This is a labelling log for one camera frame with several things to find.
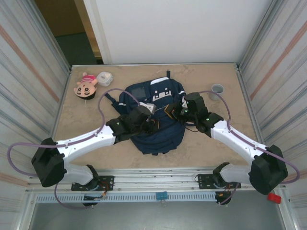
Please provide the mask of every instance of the corrugated metal wall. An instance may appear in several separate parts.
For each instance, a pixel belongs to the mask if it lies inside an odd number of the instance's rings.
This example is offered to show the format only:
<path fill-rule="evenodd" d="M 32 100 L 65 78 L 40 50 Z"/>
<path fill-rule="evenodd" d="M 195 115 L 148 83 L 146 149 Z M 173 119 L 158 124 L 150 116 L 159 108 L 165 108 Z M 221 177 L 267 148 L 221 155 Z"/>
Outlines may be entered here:
<path fill-rule="evenodd" d="M 256 46 L 240 64 L 267 145 L 279 146 L 301 179 L 288 186 L 307 229 L 307 0 L 278 1 Z M 289 168 L 290 177 L 294 170 Z"/>
<path fill-rule="evenodd" d="M 45 22 L 28 0 L 0 1 L 0 229 L 14 226 L 27 176 L 6 159 L 14 142 L 40 143 L 50 136 L 69 76 Z M 13 162 L 33 173 L 35 149 L 15 148 Z"/>

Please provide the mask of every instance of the gray cup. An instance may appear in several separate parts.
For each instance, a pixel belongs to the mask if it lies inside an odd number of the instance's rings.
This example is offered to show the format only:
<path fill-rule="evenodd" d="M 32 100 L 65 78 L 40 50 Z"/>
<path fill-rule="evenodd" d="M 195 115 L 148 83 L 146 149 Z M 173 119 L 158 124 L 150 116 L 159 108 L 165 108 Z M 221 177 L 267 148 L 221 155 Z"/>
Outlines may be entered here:
<path fill-rule="evenodd" d="M 220 85 L 220 84 L 214 84 L 214 85 L 211 87 L 211 90 L 212 90 L 213 92 L 216 92 L 216 93 L 219 94 L 220 96 L 222 96 L 223 93 L 224 93 L 224 87 L 223 87 L 222 85 Z M 220 98 L 219 98 L 217 95 L 215 95 L 214 93 L 209 93 L 209 97 L 210 97 L 212 100 L 214 100 L 214 101 L 217 101 L 217 100 L 220 99 Z"/>

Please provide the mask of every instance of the blue clip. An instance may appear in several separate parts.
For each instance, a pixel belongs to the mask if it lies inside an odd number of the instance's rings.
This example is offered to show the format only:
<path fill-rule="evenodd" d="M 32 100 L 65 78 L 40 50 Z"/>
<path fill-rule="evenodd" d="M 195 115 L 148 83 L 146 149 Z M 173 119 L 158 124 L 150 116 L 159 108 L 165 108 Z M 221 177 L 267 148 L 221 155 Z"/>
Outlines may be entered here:
<path fill-rule="evenodd" d="M 167 192 L 160 192 L 155 194 L 157 200 L 167 200 L 168 195 Z"/>

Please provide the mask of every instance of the white wall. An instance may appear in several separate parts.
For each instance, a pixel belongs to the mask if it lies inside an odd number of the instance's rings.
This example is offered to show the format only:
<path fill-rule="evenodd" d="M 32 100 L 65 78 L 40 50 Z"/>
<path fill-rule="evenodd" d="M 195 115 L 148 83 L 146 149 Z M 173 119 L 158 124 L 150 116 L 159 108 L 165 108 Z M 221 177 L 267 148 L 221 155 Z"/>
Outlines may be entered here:
<path fill-rule="evenodd" d="M 271 0 L 84 0 L 105 64 L 238 62 Z"/>

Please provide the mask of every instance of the marble surface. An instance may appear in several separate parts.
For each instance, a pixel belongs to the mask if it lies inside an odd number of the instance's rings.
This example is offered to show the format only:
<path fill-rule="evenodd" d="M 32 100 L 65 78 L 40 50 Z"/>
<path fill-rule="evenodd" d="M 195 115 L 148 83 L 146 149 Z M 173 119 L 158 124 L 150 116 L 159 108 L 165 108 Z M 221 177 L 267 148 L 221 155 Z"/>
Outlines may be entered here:
<path fill-rule="evenodd" d="M 223 97 L 230 108 L 232 126 L 250 138 L 255 139 L 255 133 L 234 65 L 204 64 L 73 67 L 55 140 L 72 138 L 98 128 L 101 125 L 101 117 L 97 110 L 97 102 L 104 91 L 112 88 L 125 89 L 134 83 L 166 76 L 166 70 L 171 70 L 171 77 L 181 82 L 187 93 L 209 90 L 215 83 L 223 85 L 225 88 Z M 73 88 L 76 87 L 76 82 L 82 78 L 83 72 L 98 75 L 102 71 L 111 72 L 114 80 L 108 87 L 97 85 L 95 98 L 88 100 L 85 106 L 85 101 L 74 94 Z M 116 99 L 118 99 L 119 94 L 120 92 L 111 92 L 111 95 Z M 224 119 L 228 118 L 222 101 L 212 101 L 205 93 L 203 93 L 203 97 L 209 111 L 221 115 Z M 106 120 L 119 116 L 107 98 L 102 99 L 101 108 L 105 113 Z M 96 149 L 75 159 L 72 163 L 79 165 L 91 164 L 96 169 L 122 169 L 215 167 L 225 161 L 234 164 L 246 164 L 243 158 L 223 143 L 199 132 L 192 133 L 186 130 L 182 143 L 176 150 L 167 154 L 159 154 L 158 156 L 143 155 L 128 140 L 113 146 Z"/>

